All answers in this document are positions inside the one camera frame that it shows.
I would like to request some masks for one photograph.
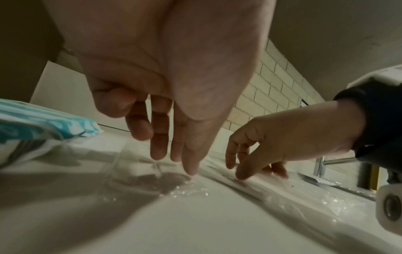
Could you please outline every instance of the teal and white package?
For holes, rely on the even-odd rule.
[[[0,99],[0,168],[26,161],[102,130],[90,119],[29,103]]]

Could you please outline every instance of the white brick tile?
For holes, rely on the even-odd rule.
[[[278,78],[270,69],[268,69],[265,65],[261,69],[261,77],[268,81],[271,86],[275,87],[278,90],[282,89],[282,80]]]
[[[227,119],[233,123],[245,125],[250,119],[250,116],[238,110],[237,108],[232,108],[232,111],[230,112],[229,117]]]
[[[317,102],[310,95],[307,95],[306,102],[308,105],[317,104]]]
[[[276,112],[276,109],[278,108],[278,104],[276,102],[259,90],[257,90],[255,94],[254,101],[270,112]]]
[[[263,51],[260,60],[272,71],[275,70],[276,61],[265,51]]]
[[[295,93],[297,93],[302,99],[306,99],[307,98],[307,92],[302,88],[301,85],[299,85],[299,83],[297,83],[296,81],[293,82],[293,87],[292,87],[293,91],[295,91]]]
[[[261,73],[261,67],[263,66],[263,63],[261,61],[258,61],[257,63],[257,68],[255,69],[255,72],[260,74]]]
[[[269,89],[271,88],[271,86],[260,75],[254,73],[253,77],[250,80],[250,84],[254,85],[265,94],[269,94]]]
[[[294,109],[294,108],[298,108],[298,107],[300,107],[300,106],[294,104],[293,102],[289,102],[288,109]]]
[[[285,58],[284,55],[282,55],[281,52],[275,47],[275,45],[272,43],[271,40],[268,41],[267,45],[267,52],[274,58],[279,65],[281,65],[284,69],[286,69],[286,66],[288,65],[288,60]]]
[[[325,102],[325,100],[321,97],[321,95],[317,91],[315,92],[314,100],[317,103]]]
[[[281,112],[281,111],[285,111],[286,109],[284,107],[282,107],[281,105],[278,105],[278,109],[276,110],[276,112]]]
[[[291,64],[288,63],[286,67],[286,72],[299,84],[303,82],[303,76],[296,70],[296,68]]]
[[[248,84],[246,86],[246,88],[244,89],[244,91],[242,92],[242,94],[244,94],[244,96],[246,96],[247,98],[250,98],[253,100],[256,91],[257,91],[257,89],[254,86]]]
[[[271,91],[269,92],[269,97],[271,97],[274,101],[276,101],[282,107],[288,108],[289,99],[286,98],[283,94],[281,94],[281,92],[279,92],[277,89],[272,88]]]
[[[301,84],[301,87],[302,87],[312,98],[314,98],[314,96],[315,96],[315,89],[314,89],[314,87],[312,87],[312,86],[310,85],[310,83],[308,83],[308,81],[307,81],[305,78],[303,78],[303,82],[302,82],[302,84]]]
[[[299,101],[299,96],[293,92],[291,88],[289,88],[287,85],[284,85],[282,87],[282,94],[286,96],[289,100],[291,100],[294,103],[297,103]]]
[[[222,128],[229,130],[230,129],[230,123],[228,121],[225,121],[222,125]]]
[[[290,88],[293,86],[293,78],[279,65],[275,67],[275,74]]]
[[[240,125],[232,123],[230,125],[230,130],[234,132],[234,131],[237,131],[240,127],[241,127]]]
[[[244,95],[241,95],[239,97],[236,103],[236,107],[252,116],[261,116],[265,113],[265,109],[263,107],[261,107],[254,101],[251,101]]]

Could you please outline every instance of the hand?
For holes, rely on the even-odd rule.
[[[195,174],[250,80],[275,0],[44,0],[83,66],[97,109]],[[152,121],[145,100],[151,95]]]
[[[262,170],[286,178],[284,163],[348,152],[366,125],[363,109],[340,100],[253,118],[230,136],[226,166],[245,180]],[[250,146],[259,143],[249,154]]]

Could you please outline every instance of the brick wall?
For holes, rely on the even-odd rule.
[[[257,69],[223,128],[235,131],[253,117],[324,102],[319,93],[268,40]]]

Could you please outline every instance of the black sleeve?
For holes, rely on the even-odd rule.
[[[371,80],[334,98],[341,99],[356,101],[366,112],[366,128],[352,148],[356,158],[402,173],[402,85]]]

